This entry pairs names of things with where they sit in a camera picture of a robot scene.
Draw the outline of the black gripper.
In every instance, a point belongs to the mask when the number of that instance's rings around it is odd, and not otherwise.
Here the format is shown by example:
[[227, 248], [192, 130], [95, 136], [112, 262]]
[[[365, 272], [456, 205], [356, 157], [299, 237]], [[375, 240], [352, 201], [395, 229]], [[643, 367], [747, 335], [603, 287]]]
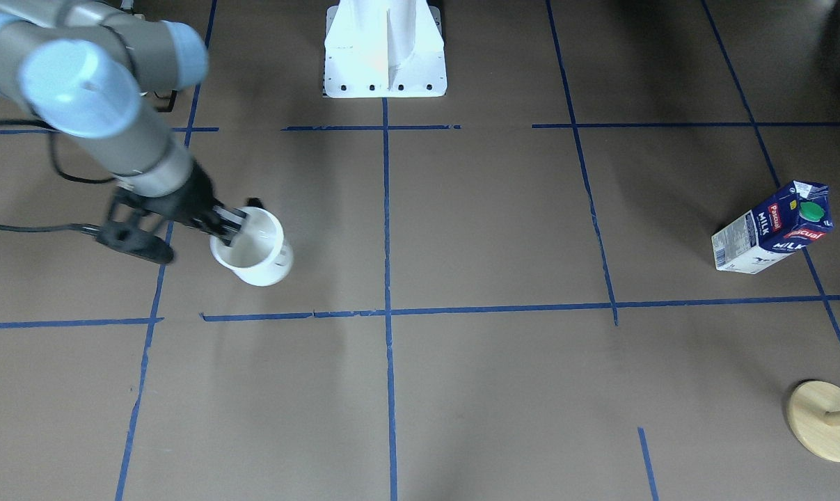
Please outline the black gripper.
[[233, 241], [244, 228], [248, 213], [222, 205], [209, 175], [199, 164], [193, 164], [191, 174], [178, 190], [157, 199], [157, 213], [189, 228], [209, 232], [220, 241]]

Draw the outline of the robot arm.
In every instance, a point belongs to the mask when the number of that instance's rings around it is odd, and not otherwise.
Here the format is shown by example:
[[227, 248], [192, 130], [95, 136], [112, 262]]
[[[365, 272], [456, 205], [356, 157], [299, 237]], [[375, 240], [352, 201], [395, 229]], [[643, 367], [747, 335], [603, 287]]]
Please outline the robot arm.
[[98, 1], [0, 1], [0, 96], [67, 134], [134, 208], [231, 240], [244, 212], [144, 95], [203, 82], [209, 52], [188, 24], [145, 20]]

